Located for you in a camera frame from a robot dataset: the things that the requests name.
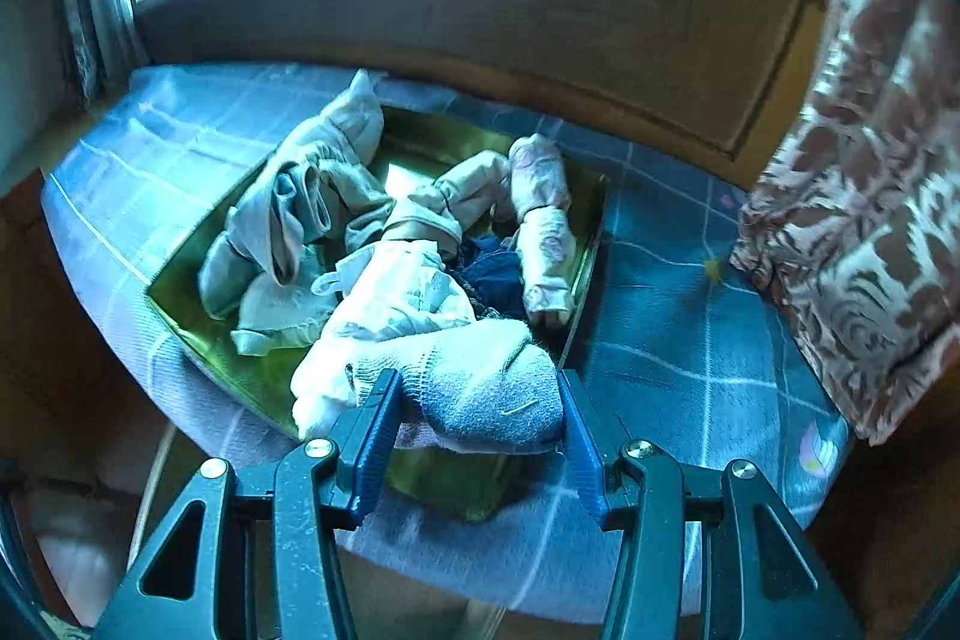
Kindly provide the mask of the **blue patterned seat cushion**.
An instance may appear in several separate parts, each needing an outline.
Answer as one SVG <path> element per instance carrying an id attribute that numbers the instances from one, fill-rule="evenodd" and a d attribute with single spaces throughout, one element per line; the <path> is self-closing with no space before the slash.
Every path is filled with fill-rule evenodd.
<path id="1" fill-rule="evenodd" d="M 172 252 L 299 120 L 350 83 L 345 68 L 153 67 L 47 177 L 43 208 L 73 291 L 110 349 L 185 435 L 233 463 L 286 440 L 190 362 L 145 291 Z M 646 146 L 448 86 L 373 76 L 383 103 L 511 136 L 542 133 L 610 191 L 602 253 L 569 360 L 633 434 L 683 463 L 753 461 L 799 523 L 822 507 L 850 429 L 776 308 L 726 260 L 743 193 Z M 547 619 L 604 617 L 620 541 L 602 533 L 556 455 L 524 464 L 482 525 L 386 492 L 343 548 L 470 599 Z"/>

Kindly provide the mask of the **dark navy lace cloth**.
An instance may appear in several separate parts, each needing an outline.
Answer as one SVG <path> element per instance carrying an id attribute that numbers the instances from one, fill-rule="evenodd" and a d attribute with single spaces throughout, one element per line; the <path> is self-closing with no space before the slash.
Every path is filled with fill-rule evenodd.
<path id="1" fill-rule="evenodd" d="M 455 259 L 448 264 L 454 278 L 482 317 L 496 314 L 524 320 L 524 283 L 521 260 L 494 234 L 467 236 Z"/>

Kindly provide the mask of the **brown floral pillow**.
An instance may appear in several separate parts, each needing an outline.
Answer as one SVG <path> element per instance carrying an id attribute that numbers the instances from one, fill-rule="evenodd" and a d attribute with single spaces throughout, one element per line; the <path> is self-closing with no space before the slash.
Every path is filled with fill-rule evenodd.
<path id="1" fill-rule="evenodd" d="M 828 0 L 731 260 L 856 435 L 885 442 L 958 359 L 958 0 Z"/>

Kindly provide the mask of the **beige stocking bundle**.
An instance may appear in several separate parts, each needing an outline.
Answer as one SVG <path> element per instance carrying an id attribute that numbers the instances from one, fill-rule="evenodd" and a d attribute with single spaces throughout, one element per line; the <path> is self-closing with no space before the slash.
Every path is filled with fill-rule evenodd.
<path id="1" fill-rule="evenodd" d="M 374 241 L 432 241 L 448 262 L 459 255 L 467 232 L 490 218 L 516 220 L 511 201 L 511 166 L 501 152 L 483 149 L 438 179 L 398 198 L 384 221 L 375 220 Z"/>

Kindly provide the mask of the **light blue knit sock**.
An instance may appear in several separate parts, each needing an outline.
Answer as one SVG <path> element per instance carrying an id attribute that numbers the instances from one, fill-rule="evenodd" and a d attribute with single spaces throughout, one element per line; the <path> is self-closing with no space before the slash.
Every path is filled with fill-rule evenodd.
<path id="1" fill-rule="evenodd" d="M 366 342 L 347 360 L 348 388 L 364 398 L 386 370 L 400 375 L 400 450 L 537 455 L 562 438 L 558 369 L 522 321 Z"/>

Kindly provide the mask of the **grey-beige tights bundle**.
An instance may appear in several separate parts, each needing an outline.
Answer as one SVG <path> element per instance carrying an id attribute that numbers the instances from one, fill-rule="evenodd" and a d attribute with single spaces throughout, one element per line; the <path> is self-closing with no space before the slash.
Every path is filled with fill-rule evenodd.
<path id="1" fill-rule="evenodd" d="M 235 317 L 243 356 L 313 346 L 342 294 L 338 260 L 382 236 L 395 200 L 370 164 L 384 112 L 370 75 L 302 120 L 267 159 L 199 273 L 206 315 Z"/>

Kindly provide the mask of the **white lace cloth bundle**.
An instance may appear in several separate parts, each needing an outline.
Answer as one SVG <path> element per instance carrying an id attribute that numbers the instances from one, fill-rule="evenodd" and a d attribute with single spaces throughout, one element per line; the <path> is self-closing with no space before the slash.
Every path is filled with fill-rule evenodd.
<path id="1" fill-rule="evenodd" d="M 466 291 L 435 241 L 379 241 L 337 265 L 342 301 L 291 375 L 291 416 L 302 440 L 332 429 L 373 384 L 361 365 L 400 338 L 472 325 Z"/>

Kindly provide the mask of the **pale floral sock pair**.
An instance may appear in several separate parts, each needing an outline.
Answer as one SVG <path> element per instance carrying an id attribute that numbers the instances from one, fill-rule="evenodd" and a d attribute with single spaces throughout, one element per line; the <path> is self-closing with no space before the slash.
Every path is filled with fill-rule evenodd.
<path id="1" fill-rule="evenodd" d="M 571 197 L 562 153 L 547 136 L 535 133 L 512 143 L 508 161 L 527 319 L 532 325 L 558 330 L 573 315 L 569 270 L 574 236 L 569 229 Z"/>

